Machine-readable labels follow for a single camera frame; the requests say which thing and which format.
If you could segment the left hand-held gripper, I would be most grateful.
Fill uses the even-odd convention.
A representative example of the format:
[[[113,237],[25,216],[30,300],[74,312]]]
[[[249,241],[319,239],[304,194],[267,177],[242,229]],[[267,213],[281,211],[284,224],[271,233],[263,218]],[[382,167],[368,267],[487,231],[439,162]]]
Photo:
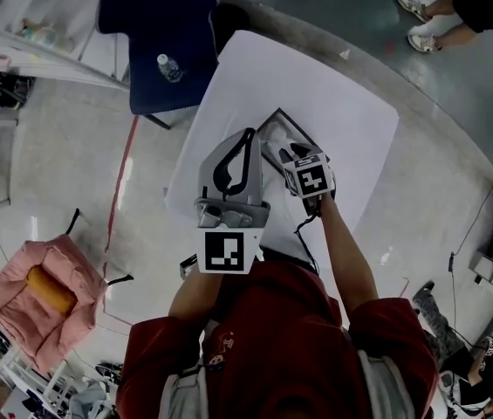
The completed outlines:
[[[270,216],[263,200],[259,135],[248,127],[222,141],[202,162],[196,259],[208,274],[247,274]]]

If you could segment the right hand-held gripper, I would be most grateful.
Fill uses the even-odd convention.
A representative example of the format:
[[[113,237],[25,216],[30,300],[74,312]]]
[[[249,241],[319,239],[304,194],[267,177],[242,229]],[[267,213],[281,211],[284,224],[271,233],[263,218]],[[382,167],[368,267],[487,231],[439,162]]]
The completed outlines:
[[[336,182],[329,158],[316,145],[292,142],[278,151],[285,186],[298,197],[308,216],[317,216],[325,194],[335,197]]]

